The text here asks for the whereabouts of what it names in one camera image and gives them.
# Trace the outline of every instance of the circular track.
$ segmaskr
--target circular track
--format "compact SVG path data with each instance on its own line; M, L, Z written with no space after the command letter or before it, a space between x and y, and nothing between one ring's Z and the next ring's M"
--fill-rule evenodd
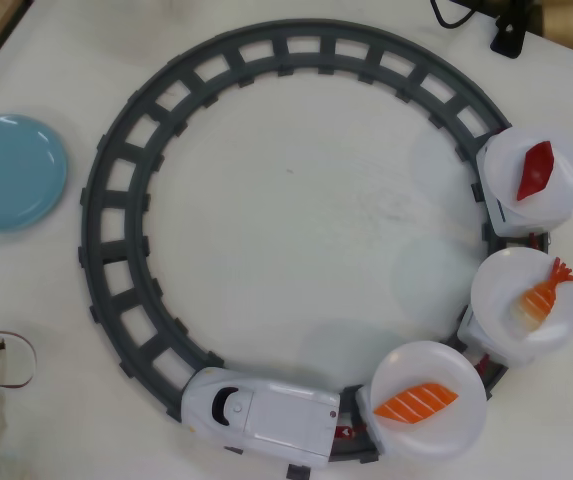
M319 52L290 53L288 40L293 37L318 37ZM338 40L365 44L368 48L366 57L361 59L337 54L335 47ZM245 62L240 48L257 42L270 42L273 54ZM204 82L195 72L196 67L218 55L223 56L229 69ZM404 76L380 64L387 55L407 60L413 65L412 71ZM222 90L235 84L246 87L253 83L256 76L267 72L286 76L298 68L311 67L317 68L322 75L332 75L335 71L351 72L361 82L381 82L392 87L396 96L404 102L416 102L428 111L429 120L436 128L444 128L450 133L457 143L457 154L462 161L470 162L477 176L477 151L494 132L510 126L479 87L439 57L396 35L351 23L286 20L259 24L220 35L171 60L135 92L99 142L88 184L82 192L82 246L79 248L79 261L85 269L92 298L92 316L102 324L121 357L122 369L129 377L137 378L164 404L168 414L177 420L180 420L182 391L158 373L152 365L153 361L166 350L172 349L196 371L209 366L221 367L224 362L214 353L196 345L189 338L187 328L168 312L161 301L160 285L148 270L148 239L142 230L143 215L150 201L146 193L148 182L162 165L162 151L167 143L174 136L181 135L188 125L188 119L197 109L208 108L215 103ZM455 92L446 103L422 87L429 75ZM181 82L190 93L169 111L156 103L156 100L174 82ZM458 117L464 109L472 110L483 121L487 128L486 134L473 136ZM158 123L146 146L142 148L127 143L130 131L145 115ZM118 159L135 165L127 191L107 189L113 164ZM475 199L482 202L479 183L472 185L472 189ZM104 209L124 211L123 240L102 242ZM489 223L483 227L483 239L488 242L488 254L504 248L507 241L524 244L528 241L498 238ZM546 235L534 240L538 248L547 249ZM132 289L116 295L109 290L104 271L105 265L114 262L127 262L134 285ZM124 312L137 306L143 307L157 330L141 346L135 343L121 321ZM465 349L465 346L458 344L456 338L448 343L455 348ZM497 378L483 378L488 389ZM342 394L344 409L350 409L348 403L351 400L348 397L351 391L347 389ZM350 458L358 457L340 455L331 457L331 460Z

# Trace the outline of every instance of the shrimp nigiri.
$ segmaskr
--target shrimp nigiri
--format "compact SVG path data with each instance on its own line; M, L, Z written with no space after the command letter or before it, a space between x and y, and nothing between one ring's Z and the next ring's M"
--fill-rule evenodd
M438 383L424 383L398 393L373 413L401 423L417 423L447 407L458 396Z
M557 285L573 282L571 273L572 270L557 257L548 280L527 290L513 303L511 311L526 330L534 332L541 327L555 305Z

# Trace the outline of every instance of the white surface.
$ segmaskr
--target white surface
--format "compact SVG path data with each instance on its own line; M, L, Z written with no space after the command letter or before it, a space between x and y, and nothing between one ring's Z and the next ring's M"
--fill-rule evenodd
M486 420L486 392L471 363L450 347L413 342L393 350L379 364L370 390L371 410L404 390L438 383L459 397L448 407L415 425L369 415L382 443L418 461L456 458L479 438Z
M518 359L549 354L573 338L573 282L557 287L553 310L532 333L510 311L521 294L548 279L554 260L532 248L508 248L488 257L473 280L475 318L493 342Z
M549 141L553 171L546 188L517 201L526 153ZM563 133L537 128L509 128L493 137L484 157L484 174L502 205L531 221L559 222L573 213L573 142Z
M229 424L222 425L214 419L214 400L231 387L237 391L226 398L223 414ZM338 408L336 393L208 368L184 392L182 422L215 445L320 468L328 463Z

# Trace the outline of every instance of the light blue plate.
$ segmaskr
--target light blue plate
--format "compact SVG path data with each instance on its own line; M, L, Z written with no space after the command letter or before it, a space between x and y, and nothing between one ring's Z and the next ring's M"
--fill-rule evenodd
M66 183L66 151L49 127L22 115L0 115L0 230L42 218Z

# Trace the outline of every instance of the white plate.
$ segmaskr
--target white plate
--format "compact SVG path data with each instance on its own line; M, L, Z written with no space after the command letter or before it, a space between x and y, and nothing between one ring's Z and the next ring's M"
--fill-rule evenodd
M517 201L526 152L549 140L555 163L544 190ZM509 128L489 144L484 174L495 197L519 215L539 221L557 220L573 212L573 143L563 135L534 128Z
M526 332L510 313L519 295L548 278L554 261L554 257L532 248L508 248L488 257L473 279L475 318L486 335L508 354L543 355L561 348L573 336L573 283L557 287L555 306L535 332Z
M486 421L486 392L479 375L460 353L436 342L413 342L393 350L373 377L373 410L407 388L435 382L459 398L414 425L375 416L382 441L418 460L447 460L461 455L481 434Z

